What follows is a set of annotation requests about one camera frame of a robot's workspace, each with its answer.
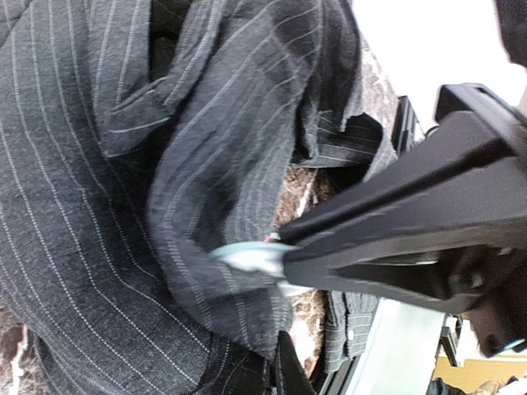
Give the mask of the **teal round button brooch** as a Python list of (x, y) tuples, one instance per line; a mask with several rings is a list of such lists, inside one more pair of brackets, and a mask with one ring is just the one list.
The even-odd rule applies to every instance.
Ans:
[(283, 257), (296, 247), (276, 242), (243, 242), (228, 244), (211, 252), (215, 258), (230, 267), (245, 272), (262, 272), (278, 285), (286, 297), (293, 297), (311, 291), (312, 288), (289, 283), (284, 274)]

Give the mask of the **black pinstriped garment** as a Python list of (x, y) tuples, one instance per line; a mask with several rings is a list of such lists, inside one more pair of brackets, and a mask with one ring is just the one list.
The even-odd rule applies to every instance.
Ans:
[(216, 259), (291, 165), (396, 155), (348, 1), (4, 1), (1, 294), (53, 394), (309, 394), (278, 283)]

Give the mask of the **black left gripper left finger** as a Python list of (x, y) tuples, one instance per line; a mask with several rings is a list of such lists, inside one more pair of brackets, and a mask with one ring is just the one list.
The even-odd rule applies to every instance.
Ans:
[(526, 308), (526, 252), (470, 246), (360, 257), (356, 249), (287, 253), (286, 279), (299, 286), (382, 296), (449, 314), (513, 314)]

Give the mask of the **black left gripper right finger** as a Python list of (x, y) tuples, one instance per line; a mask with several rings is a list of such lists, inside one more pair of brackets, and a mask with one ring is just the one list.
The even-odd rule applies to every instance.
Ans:
[(484, 167), (526, 152), (526, 116), (480, 84), (443, 85), (437, 128), (373, 178), (343, 190), (279, 232), (297, 244), (346, 221), (374, 214)]

